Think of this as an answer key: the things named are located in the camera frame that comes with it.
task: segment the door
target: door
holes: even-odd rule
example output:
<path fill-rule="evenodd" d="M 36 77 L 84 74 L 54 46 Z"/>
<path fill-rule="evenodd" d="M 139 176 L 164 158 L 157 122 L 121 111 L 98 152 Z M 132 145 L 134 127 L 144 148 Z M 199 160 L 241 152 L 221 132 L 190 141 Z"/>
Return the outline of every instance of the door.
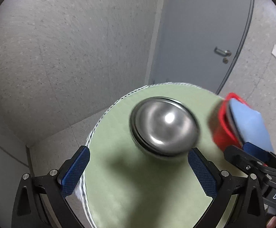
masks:
<path fill-rule="evenodd" d="M 252 0 L 169 0 L 151 82 L 217 92 L 243 39 Z"/>

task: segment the stainless steel bowl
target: stainless steel bowl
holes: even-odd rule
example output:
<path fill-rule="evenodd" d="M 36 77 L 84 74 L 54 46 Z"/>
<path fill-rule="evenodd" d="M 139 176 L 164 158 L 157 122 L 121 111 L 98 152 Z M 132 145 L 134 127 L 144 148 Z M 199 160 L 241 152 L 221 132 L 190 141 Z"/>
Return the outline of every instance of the stainless steel bowl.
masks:
<path fill-rule="evenodd" d="M 137 144 L 163 157 L 187 153 L 199 137 L 199 126 L 190 110 L 166 97 L 151 97 L 137 104 L 130 127 Z"/>

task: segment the wall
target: wall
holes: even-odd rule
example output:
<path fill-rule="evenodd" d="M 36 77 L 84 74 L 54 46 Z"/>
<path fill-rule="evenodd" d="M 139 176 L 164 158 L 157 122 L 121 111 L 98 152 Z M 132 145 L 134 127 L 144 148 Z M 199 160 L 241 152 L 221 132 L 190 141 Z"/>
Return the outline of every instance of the wall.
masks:
<path fill-rule="evenodd" d="M 5 0 L 0 114 L 28 145 L 144 84 L 158 0 Z"/>
<path fill-rule="evenodd" d="M 0 226 L 11 226 L 16 192 L 21 176 L 29 172 L 25 144 L 0 117 Z"/>
<path fill-rule="evenodd" d="M 239 58 L 222 88 L 233 91 L 262 113 L 276 152 L 276 6 L 271 0 L 255 0 L 251 25 Z"/>

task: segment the red basket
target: red basket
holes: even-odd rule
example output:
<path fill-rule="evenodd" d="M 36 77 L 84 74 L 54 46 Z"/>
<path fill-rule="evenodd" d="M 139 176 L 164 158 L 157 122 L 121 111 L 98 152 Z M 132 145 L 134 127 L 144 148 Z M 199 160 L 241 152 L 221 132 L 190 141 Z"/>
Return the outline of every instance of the red basket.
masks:
<path fill-rule="evenodd" d="M 216 128 L 216 130 L 213 134 L 213 141 L 216 143 L 216 145 L 222 151 L 224 151 L 225 148 L 229 145 L 235 145 L 235 146 L 241 148 L 240 143 L 239 143 L 238 139 L 236 138 L 236 136 L 234 135 L 234 133 L 232 132 L 231 127 L 230 127 L 229 122 L 228 122 L 227 117 L 226 117 L 226 104 L 231 98 L 235 98 L 239 102 L 241 102 L 241 103 L 247 105 L 248 107 L 250 107 L 248 105 L 248 103 L 246 103 L 236 93 L 229 93 L 226 96 L 225 100 L 222 102 L 222 105 L 221 105 L 221 107 L 218 111 L 219 124 L 218 124 L 218 127 Z"/>

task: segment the green tabletop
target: green tabletop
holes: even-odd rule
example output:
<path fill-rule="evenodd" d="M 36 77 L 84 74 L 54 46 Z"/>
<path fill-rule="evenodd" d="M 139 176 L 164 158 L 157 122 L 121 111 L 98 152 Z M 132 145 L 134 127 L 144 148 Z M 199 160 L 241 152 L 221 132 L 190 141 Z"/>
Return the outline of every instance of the green tabletop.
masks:
<path fill-rule="evenodd" d="M 191 228 L 207 209 L 207 197 L 187 162 L 160 160 L 133 142 L 129 116 L 141 100 L 164 96 L 182 102 L 196 116 L 201 133 L 197 147 L 231 174 L 244 174 L 223 158 L 211 138 L 213 112 L 222 98 L 201 88 L 164 84 L 142 88 L 113 105 L 89 138 L 90 162 L 85 169 L 88 215 L 98 228 Z M 231 199 L 218 227 L 234 204 Z"/>

